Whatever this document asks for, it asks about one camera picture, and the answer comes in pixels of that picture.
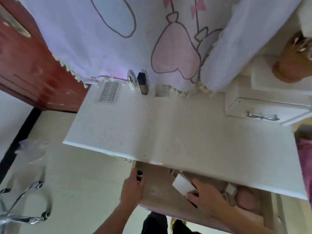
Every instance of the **hand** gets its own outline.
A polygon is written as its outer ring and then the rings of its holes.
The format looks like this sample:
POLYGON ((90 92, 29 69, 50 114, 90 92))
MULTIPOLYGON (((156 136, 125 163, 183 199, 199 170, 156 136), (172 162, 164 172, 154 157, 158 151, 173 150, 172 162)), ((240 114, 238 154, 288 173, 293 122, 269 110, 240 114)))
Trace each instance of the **hand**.
POLYGON ((120 196, 120 205, 135 209, 143 197, 145 187, 144 175, 140 182, 137 181, 138 169, 133 168, 130 176, 124 181, 120 196))
POLYGON ((196 179, 192 180, 196 186, 199 196, 188 193, 187 199, 196 204, 206 214, 220 219, 220 216, 227 209, 229 204, 224 200, 217 188, 212 185, 204 184, 196 179))

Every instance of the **person's left hand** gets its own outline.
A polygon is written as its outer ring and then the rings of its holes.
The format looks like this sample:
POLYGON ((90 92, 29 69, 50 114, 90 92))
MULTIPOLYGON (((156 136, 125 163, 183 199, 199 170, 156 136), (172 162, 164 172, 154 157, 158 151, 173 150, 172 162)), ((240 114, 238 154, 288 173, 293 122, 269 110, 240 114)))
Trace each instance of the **person's left hand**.
POLYGON ((124 181, 121 190, 120 204, 135 209, 143 198, 145 187, 144 175, 140 182, 137 181, 137 168, 133 168, 130 176, 124 181))

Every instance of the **forearm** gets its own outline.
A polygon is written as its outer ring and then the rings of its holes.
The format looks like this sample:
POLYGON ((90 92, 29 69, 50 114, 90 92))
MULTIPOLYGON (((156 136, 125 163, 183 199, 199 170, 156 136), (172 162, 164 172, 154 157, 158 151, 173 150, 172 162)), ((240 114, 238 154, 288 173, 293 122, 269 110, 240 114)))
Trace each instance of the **forearm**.
POLYGON ((108 219, 93 234, 122 234, 133 210, 133 207, 119 204, 108 219))
POLYGON ((235 234, 274 234, 272 230, 257 224, 230 206, 222 209, 217 218, 235 234))

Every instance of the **pink bag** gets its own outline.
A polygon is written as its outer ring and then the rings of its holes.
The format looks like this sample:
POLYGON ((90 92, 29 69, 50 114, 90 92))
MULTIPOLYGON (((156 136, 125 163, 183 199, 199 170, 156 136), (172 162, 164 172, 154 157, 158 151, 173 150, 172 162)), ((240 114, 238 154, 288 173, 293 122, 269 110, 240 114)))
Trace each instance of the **pink bag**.
POLYGON ((312 208, 312 141, 298 139, 297 149, 302 169, 303 182, 312 208))

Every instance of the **person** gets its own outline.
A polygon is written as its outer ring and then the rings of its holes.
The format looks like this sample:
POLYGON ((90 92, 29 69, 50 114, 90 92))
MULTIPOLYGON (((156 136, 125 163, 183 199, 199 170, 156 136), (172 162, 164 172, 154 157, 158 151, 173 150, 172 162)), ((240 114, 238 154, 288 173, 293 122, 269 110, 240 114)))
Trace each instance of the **person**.
MULTIPOLYGON (((143 197, 145 178, 137 181, 136 168, 132 169, 129 178, 124 181, 120 203, 94 234, 122 234, 123 229, 143 197)), ((192 180, 199 196, 187 195, 187 199, 196 204, 206 215, 219 219, 236 234, 274 234, 274 232, 245 217, 235 208, 228 205, 219 190, 209 184, 192 180)), ((168 224, 164 215, 152 212, 143 222, 141 234, 167 234, 168 224)), ((176 220, 171 227, 173 234, 194 233, 181 220, 176 220)))

